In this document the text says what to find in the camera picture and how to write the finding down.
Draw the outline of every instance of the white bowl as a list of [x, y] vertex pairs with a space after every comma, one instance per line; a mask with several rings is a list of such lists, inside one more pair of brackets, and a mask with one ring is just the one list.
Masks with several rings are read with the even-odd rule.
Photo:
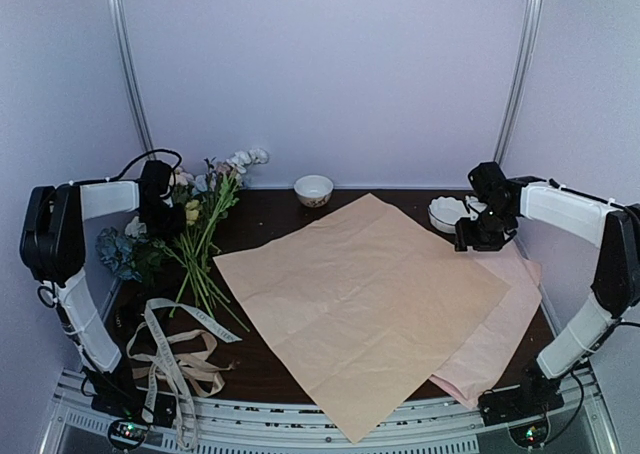
[[303, 205], [321, 207], [331, 198], [333, 182], [324, 176], [304, 176], [296, 181], [293, 190], [296, 191], [296, 195]]
[[431, 225], [446, 234], [456, 233], [456, 222], [461, 217], [469, 217], [464, 203], [453, 197], [439, 197], [429, 204]]
[[478, 198], [474, 196], [464, 196], [464, 203], [469, 208], [469, 211], [471, 211], [467, 215], [471, 217], [472, 221], [476, 220], [478, 218], [478, 214], [487, 208], [486, 204], [480, 202]]

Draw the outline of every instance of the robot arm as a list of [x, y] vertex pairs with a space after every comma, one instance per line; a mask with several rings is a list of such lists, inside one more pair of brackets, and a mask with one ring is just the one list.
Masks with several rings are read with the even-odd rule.
[[84, 271], [83, 223], [138, 210], [152, 235], [170, 238], [186, 223], [182, 206], [163, 201], [173, 169], [147, 161], [137, 181], [108, 180], [37, 187], [31, 193], [20, 255], [49, 293], [65, 333], [77, 346], [103, 409], [133, 412], [142, 404], [126, 356], [111, 339], [91, 298]]
[[530, 389], [519, 411], [531, 413], [548, 400], [559, 383], [554, 381], [595, 352], [640, 301], [640, 205], [621, 206], [535, 177], [506, 179], [495, 162], [473, 169], [469, 181], [487, 208], [476, 220], [458, 221], [457, 251], [500, 250], [515, 237], [517, 217], [556, 226], [600, 248], [586, 303], [528, 372]]

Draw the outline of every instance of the pink cloth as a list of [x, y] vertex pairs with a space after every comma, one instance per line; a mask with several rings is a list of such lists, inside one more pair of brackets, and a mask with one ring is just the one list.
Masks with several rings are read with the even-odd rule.
[[473, 409], [500, 379], [540, 305], [540, 265], [523, 259], [511, 243], [500, 252], [470, 254], [511, 289], [474, 333], [429, 378]]

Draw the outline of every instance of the dark wooden table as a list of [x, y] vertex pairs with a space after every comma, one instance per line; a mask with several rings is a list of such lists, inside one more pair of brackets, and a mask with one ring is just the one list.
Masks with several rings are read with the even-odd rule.
[[[381, 200], [397, 206], [420, 225], [450, 242], [453, 242], [453, 236], [444, 235], [431, 227], [427, 208], [431, 200], [436, 197], [462, 198], [467, 194], [465, 191], [338, 190], [334, 192], [327, 206], [308, 209], [298, 203], [291, 190], [243, 191], [240, 193], [240, 202], [232, 208], [229, 218], [218, 225], [214, 242], [223, 252], [259, 247], [320, 219], [368, 192], [372, 192]], [[157, 292], [152, 293], [153, 296], [175, 298], [182, 273], [178, 269], [170, 271], [175, 272], [163, 273]], [[230, 294], [215, 267], [211, 274], [217, 285]], [[126, 283], [118, 296], [116, 308], [135, 299], [140, 292], [139, 284]], [[187, 293], [184, 300], [188, 302], [189, 296], [190, 294]], [[221, 343], [211, 358], [211, 362], [218, 366], [225, 366], [232, 361], [237, 362], [235, 370], [224, 373], [226, 386], [218, 394], [218, 397], [249, 402], [311, 403], [310, 398], [267, 347], [235, 300], [232, 308], [251, 327], [251, 332], [244, 332], [224, 310], [218, 309], [216, 311], [217, 320], [243, 339], [242, 342], [233, 344]], [[178, 311], [173, 319], [169, 319], [165, 313], [161, 322], [168, 334], [190, 330], [198, 326], [181, 311]], [[119, 335], [122, 341], [126, 340], [128, 334], [123, 335], [122, 332], [116, 332], [113, 319], [109, 323], [109, 328], [114, 334]], [[519, 383], [525, 365], [552, 340], [553, 335], [549, 325], [542, 311], [538, 309], [498, 386]], [[193, 346], [187, 345], [184, 349], [177, 350], [186, 350], [191, 347]], [[427, 381], [409, 399], [429, 399], [445, 395], [446, 393], [435, 384]]]

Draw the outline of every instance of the white wall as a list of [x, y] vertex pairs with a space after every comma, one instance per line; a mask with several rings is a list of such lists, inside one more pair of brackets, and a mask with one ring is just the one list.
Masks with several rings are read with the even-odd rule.
[[[640, 0], [544, 0], [509, 175], [640, 202]], [[584, 302], [598, 252], [550, 227], [523, 222], [520, 239], [543, 263], [561, 326]], [[640, 319], [640, 309], [629, 319]], [[593, 356], [623, 452], [640, 445], [640, 332], [620, 329]]]
[[[29, 194], [113, 175], [140, 150], [106, 0], [0, 0], [0, 39], [0, 450], [27, 454], [62, 367], [79, 359], [18, 255]], [[100, 303], [112, 280], [88, 267]]]
[[254, 186], [466, 186], [497, 142], [526, 0], [124, 0], [155, 143], [263, 146]]

